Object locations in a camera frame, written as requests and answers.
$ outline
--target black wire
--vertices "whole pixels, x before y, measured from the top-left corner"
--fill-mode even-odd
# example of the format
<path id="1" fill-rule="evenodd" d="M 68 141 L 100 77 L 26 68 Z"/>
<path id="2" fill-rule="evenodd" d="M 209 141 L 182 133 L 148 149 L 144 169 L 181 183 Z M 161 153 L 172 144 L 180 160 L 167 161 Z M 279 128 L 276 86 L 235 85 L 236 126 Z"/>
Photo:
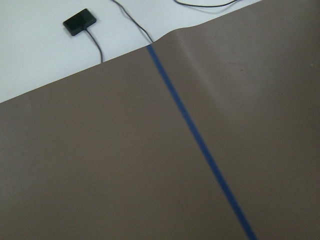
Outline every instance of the black wire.
<path id="1" fill-rule="evenodd" d="M 150 39 L 151 43 L 154 43 L 153 39 L 150 37 L 149 33 L 142 27 L 139 25 L 139 23 L 136 22 L 136 20 L 134 20 L 134 18 L 132 16 L 130 16 L 130 14 L 127 12 L 127 10 L 124 8 L 124 6 L 122 6 L 119 2 L 117 2 L 116 0 L 111 0 L 112 2 L 114 2 L 115 4 L 117 4 L 120 8 L 122 8 L 122 10 L 125 12 L 125 14 L 127 14 L 127 16 L 132 20 L 132 22 L 134 22 L 134 24 L 140 28 L 142 31 L 144 31 L 144 33 L 148 36 L 148 38 Z"/>
<path id="2" fill-rule="evenodd" d="M 221 4 L 221 5 L 194 5 L 194 4 L 189 4 L 189 3 L 184 3 L 184 2 L 180 2 L 178 0 L 173 0 L 174 2 L 176 2 L 177 4 L 180 5 L 184 5 L 184 6 L 189 6 L 189 7 L 198 7 L 198 8 L 220 8 L 220 7 L 224 7 L 227 6 L 229 4 L 233 4 L 234 2 L 238 1 L 238 0 L 233 0 L 230 2 L 227 2 L 225 4 Z"/>
<path id="3" fill-rule="evenodd" d="M 100 48 L 99 44 L 97 43 L 97 41 L 95 40 L 95 38 L 91 35 L 91 33 L 88 31 L 88 29 L 85 28 L 84 30 L 90 35 L 90 37 L 91 37 L 92 40 L 94 41 L 96 47 L 99 49 L 100 58 L 101 58 L 101 63 L 103 63 L 103 62 L 104 62 L 104 56 L 103 56 L 103 54 L 102 54 L 102 51 L 101 51 L 101 48 Z"/>

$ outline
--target brown surface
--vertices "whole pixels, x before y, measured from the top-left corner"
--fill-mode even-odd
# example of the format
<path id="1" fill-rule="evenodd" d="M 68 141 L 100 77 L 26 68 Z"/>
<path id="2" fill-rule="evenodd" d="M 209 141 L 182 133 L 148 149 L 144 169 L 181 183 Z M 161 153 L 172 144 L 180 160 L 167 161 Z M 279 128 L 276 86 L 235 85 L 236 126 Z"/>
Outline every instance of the brown surface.
<path id="1" fill-rule="evenodd" d="M 319 239 L 320 5 L 154 44 L 259 239 Z M 0 239 L 246 239 L 145 48 L 0 103 Z"/>

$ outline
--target black device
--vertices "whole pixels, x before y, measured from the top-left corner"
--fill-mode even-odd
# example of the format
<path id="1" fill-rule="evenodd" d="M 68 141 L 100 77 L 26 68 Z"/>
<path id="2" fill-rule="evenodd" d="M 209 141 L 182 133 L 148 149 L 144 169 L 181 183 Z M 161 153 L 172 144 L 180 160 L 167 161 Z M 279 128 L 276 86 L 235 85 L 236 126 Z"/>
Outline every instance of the black device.
<path id="1" fill-rule="evenodd" d="M 97 19 L 86 8 L 70 17 L 68 20 L 65 20 L 63 25 L 72 36 L 75 36 L 81 31 L 86 30 L 87 27 L 91 26 L 96 21 Z"/>

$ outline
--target thin curved cable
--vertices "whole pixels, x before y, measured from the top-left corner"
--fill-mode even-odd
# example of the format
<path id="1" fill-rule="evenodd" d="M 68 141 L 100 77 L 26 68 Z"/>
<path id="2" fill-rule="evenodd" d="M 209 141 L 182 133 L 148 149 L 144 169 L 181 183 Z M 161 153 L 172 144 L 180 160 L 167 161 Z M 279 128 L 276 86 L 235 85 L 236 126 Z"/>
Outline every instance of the thin curved cable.
<path id="1" fill-rule="evenodd" d="M 90 35 L 90 37 L 91 37 L 92 40 L 94 41 L 96 47 L 99 49 L 100 58 L 101 58 L 100 60 L 101 60 L 101 63 L 103 63 L 103 62 L 104 62 L 104 57 L 103 57 L 103 53 L 102 53 L 102 51 L 101 51 L 101 48 L 100 48 L 99 44 L 97 43 L 97 41 L 95 40 L 95 38 L 91 35 L 91 33 L 88 31 L 88 29 L 85 28 L 84 30 Z"/>
<path id="2" fill-rule="evenodd" d="M 224 7 L 230 4 L 233 4 L 234 2 L 238 1 L 238 0 L 233 0 L 230 2 L 227 2 L 225 4 L 221 4 L 221 5 L 195 5 L 195 4 L 189 4 L 189 3 L 184 3 L 178 0 L 173 0 L 175 3 L 180 4 L 180 5 L 184 5 L 184 6 L 189 6 L 189 7 L 197 7 L 197 8 L 220 8 L 220 7 Z"/>
<path id="3" fill-rule="evenodd" d="M 142 31 L 144 31 L 144 33 L 147 35 L 147 37 L 150 39 L 151 43 L 154 43 L 153 39 L 151 38 L 151 36 L 149 35 L 149 33 L 139 24 L 136 22 L 136 20 L 130 16 L 130 14 L 127 12 L 127 10 L 124 8 L 124 6 L 122 6 L 119 2 L 117 2 L 116 0 L 111 0 L 112 2 L 114 2 L 115 4 L 117 4 L 124 12 L 125 14 L 132 20 L 132 22 L 134 22 L 134 24 L 140 28 Z"/>

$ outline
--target blue tape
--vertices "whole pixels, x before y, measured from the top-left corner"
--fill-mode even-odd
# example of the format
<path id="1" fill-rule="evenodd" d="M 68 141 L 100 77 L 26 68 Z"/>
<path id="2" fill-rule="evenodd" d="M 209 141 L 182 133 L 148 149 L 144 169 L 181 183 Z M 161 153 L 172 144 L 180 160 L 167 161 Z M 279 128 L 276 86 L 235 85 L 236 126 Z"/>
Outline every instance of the blue tape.
<path id="1" fill-rule="evenodd" d="M 148 49 L 149 54 L 152 57 L 154 64 L 156 65 L 160 75 L 162 76 L 169 92 L 171 93 L 171 96 L 173 97 L 173 99 L 174 99 L 177 107 L 179 108 L 184 120 L 186 121 L 190 131 L 192 132 L 195 141 L 197 142 L 199 148 L 201 149 L 203 156 L 205 157 L 207 163 L 209 164 L 216 180 L 218 181 L 225 197 L 227 198 L 229 204 L 231 205 L 233 212 L 236 215 L 237 219 L 239 220 L 248 239 L 257 240 L 257 237 L 256 237 L 254 231 L 252 230 L 252 228 L 251 228 L 247 218 L 245 217 L 243 211 L 241 210 L 235 196 L 231 192 L 226 180 L 224 179 L 224 176 L 222 175 L 220 169 L 218 168 L 218 165 L 216 164 L 214 158 L 212 157 L 206 143 L 204 142 L 196 125 L 194 124 L 192 118 L 190 117 L 186 107 L 184 106 L 181 98 L 179 97 L 179 95 L 178 95 L 174 85 L 172 84 L 169 76 L 167 75 L 164 67 L 162 66 L 154 48 L 151 45 L 148 45 L 146 48 Z"/>

